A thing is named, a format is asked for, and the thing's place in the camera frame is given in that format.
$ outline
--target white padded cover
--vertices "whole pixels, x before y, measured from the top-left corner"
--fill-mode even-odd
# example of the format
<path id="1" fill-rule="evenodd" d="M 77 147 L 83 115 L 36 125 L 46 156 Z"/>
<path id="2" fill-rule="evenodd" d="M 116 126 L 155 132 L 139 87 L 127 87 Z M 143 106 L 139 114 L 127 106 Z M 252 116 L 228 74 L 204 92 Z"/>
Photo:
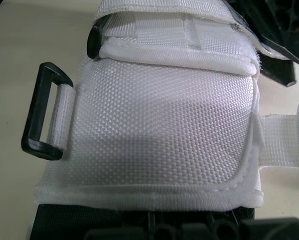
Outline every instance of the white padded cover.
<path id="1" fill-rule="evenodd" d="M 104 1 L 100 12 L 116 3 Z M 223 3 L 213 4 L 216 11 Z M 104 30 L 103 59 L 82 61 L 67 151 L 47 164 L 36 201 L 120 210 L 259 207 L 259 64 L 250 40 L 191 14 L 120 16 Z"/>

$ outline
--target white nylon pad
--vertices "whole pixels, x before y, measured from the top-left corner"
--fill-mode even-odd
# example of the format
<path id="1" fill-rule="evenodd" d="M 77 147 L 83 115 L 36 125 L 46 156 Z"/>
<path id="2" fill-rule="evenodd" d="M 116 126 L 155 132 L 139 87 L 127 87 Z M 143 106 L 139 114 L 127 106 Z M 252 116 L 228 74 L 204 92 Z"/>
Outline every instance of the white nylon pad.
<path id="1" fill-rule="evenodd" d="M 68 150 L 47 164 L 39 203 L 225 211 L 253 196 L 252 77 L 101 59 L 76 91 Z"/>

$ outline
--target black plastic part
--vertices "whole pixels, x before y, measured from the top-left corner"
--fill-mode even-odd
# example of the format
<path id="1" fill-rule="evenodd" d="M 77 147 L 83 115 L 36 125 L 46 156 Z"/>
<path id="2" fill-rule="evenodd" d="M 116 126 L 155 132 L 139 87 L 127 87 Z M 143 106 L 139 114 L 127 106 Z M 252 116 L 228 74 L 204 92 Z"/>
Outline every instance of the black plastic part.
<path id="1" fill-rule="evenodd" d="M 88 231 L 84 240 L 145 240 L 141 227 L 105 228 Z"/>
<path id="2" fill-rule="evenodd" d="M 299 219 L 243 221 L 240 236 L 247 240 L 299 240 Z"/>
<path id="3" fill-rule="evenodd" d="M 90 29 L 87 39 L 87 56 L 90 59 L 95 59 L 99 56 L 102 45 L 102 31 L 109 16 L 104 16 L 98 19 Z"/>
<path id="4" fill-rule="evenodd" d="M 52 82 L 56 85 L 67 84 L 73 87 L 72 80 L 55 64 L 45 62 L 39 66 L 21 139 L 21 148 L 24 152 L 41 159 L 59 160 L 62 158 L 63 152 L 50 144 L 40 141 Z"/>
<path id="5" fill-rule="evenodd" d="M 280 60 L 259 54 L 261 61 L 260 72 L 266 77 L 286 87 L 296 84 L 294 65 L 291 60 Z"/>
<path id="6" fill-rule="evenodd" d="M 232 0 L 230 4 L 261 42 L 299 64 L 299 0 Z"/>
<path id="7" fill-rule="evenodd" d="M 92 234 L 100 237 L 104 233 L 108 234 L 107 239 L 115 239 L 118 232 L 126 236 L 132 229 L 137 229 L 136 234 L 132 232 L 133 239 L 140 239 L 142 229 L 147 240 L 193 240 L 197 238 L 192 237 L 197 235 L 206 237 L 199 239 L 216 240 L 212 230 L 217 228 L 219 221 L 231 222 L 236 226 L 243 220 L 252 219 L 254 209 L 244 207 L 226 212 L 148 212 L 41 204 L 36 212 L 30 240 L 83 240 L 84 237 L 92 240 Z"/>

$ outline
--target beige surface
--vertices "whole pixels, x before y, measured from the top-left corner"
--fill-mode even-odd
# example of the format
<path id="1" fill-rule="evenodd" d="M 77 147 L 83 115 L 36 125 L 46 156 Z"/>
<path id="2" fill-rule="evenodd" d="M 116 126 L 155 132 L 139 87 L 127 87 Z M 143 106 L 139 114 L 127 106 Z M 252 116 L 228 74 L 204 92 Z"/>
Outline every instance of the beige surface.
<path id="1" fill-rule="evenodd" d="M 99 2 L 5 0 L 0 7 L 0 240 L 24 239 L 46 163 L 20 146 L 38 66 L 53 62 L 75 80 Z M 299 83 L 287 89 L 264 78 L 260 88 L 263 114 L 296 112 Z M 299 169 L 264 169 L 261 178 L 265 205 L 256 217 L 299 217 Z"/>

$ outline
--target woven nylon fabric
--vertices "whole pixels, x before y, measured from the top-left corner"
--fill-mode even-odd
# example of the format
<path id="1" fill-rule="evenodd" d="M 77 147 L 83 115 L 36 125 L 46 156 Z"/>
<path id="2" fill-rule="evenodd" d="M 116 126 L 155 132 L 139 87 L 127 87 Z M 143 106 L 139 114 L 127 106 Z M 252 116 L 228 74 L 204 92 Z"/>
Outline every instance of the woven nylon fabric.
<path id="1" fill-rule="evenodd" d="M 101 59 L 81 67 L 68 150 L 36 201 L 229 210 L 257 184 L 251 76 Z"/>
<path id="2" fill-rule="evenodd" d="M 243 32 L 263 54 L 271 58 L 287 59 L 261 43 L 248 27 L 235 20 L 232 15 L 233 9 L 229 8 L 229 5 L 222 0 L 103 0 L 94 21 L 106 15 L 124 12 L 190 14 L 200 19 L 232 25 Z"/>
<path id="3" fill-rule="evenodd" d="M 47 143 L 63 150 L 67 150 L 72 113 L 74 108 L 75 89 L 67 84 L 57 88 Z"/>
<path id="4" fill-rule="evenodd" d="M 120 12 L 110 16 L 104 36 L 101 58 L 258 78 L 251 41 L 228 24 L 184 13 Z"/>
<path id="5" fill-rule="evenodd" d="M 299 168 L 297 115 L 269 115 L 262 119 L 264 149 L 259 166 Z"/>

